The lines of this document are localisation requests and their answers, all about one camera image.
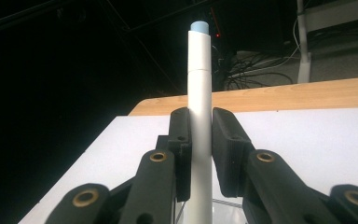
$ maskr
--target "white paper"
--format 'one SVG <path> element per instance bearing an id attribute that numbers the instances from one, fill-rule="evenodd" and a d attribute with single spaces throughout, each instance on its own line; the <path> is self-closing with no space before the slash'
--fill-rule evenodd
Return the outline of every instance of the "white paper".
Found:
<path id="1" fill-rule="evenodd" d="M 280 154 L 310 187 L 329 194 L 338 184 L 358 186 L 358 108 L 236 113 L 256 149 Z M 71 189 L 98 183 L 113 189 L 133 177 L 158 135 L 168 134 L 169 116 L 117 117 L 68 172 L 21 221 L 44 223 Z M 213 197 L 220 193 L 213 168 Z"/>

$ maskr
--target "white marker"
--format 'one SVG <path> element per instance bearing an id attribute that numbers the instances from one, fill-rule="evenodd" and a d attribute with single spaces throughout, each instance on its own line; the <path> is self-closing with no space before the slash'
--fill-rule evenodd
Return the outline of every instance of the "white marker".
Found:
<path id="1" fill-rule="evenodd" d="M 208 30 L 208 23 L 196 21 L 188 32 L 187 94 L 193 154 L 185 224 L 212 224 L 212 77 Z"/>

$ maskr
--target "transparent plastic object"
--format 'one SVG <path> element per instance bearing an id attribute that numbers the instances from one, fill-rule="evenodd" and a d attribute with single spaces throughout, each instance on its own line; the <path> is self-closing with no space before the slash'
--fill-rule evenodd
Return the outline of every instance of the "transparent plastic object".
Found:
<path id="1" fill-rule="evenodd" d="M 186 203 L 176 204 L 176 224 L 185 224 L 184 208 Z M 213 200 L 213 224 L 247 224 L 246 216 L 240 204 Z"/>

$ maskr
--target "blue cap end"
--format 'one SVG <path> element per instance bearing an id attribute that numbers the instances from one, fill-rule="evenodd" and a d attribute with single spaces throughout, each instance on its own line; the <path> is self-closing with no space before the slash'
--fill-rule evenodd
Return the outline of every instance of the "blue cap end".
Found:
<path id="1" fill-rule="evenodd" d="M 205 21 L 195 21 L 191 24 L 190 30 L 208 35 L 209 34 L 209 25 Z"/>

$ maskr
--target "dark background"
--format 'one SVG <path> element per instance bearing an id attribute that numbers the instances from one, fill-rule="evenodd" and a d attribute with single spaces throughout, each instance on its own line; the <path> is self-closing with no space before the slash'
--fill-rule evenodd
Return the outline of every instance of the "dark background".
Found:
<path id="1" fill-rule="evenodd" d="M 0 19 L 45 2 L 1 1 Z M 219 67 L 235 49 L 282 54 L 296 16 L 294 1 L 230 0 L 214 18 L 200 7 L 128 34 L 197 4 L 174 3 L 111 2 L 119 18 L 107 1 L 73 1 L 0 24 L 0 223 L 19 222 L 115 116 L 145 98 L 186 93 L 192 21 L 210 23 Z"/>

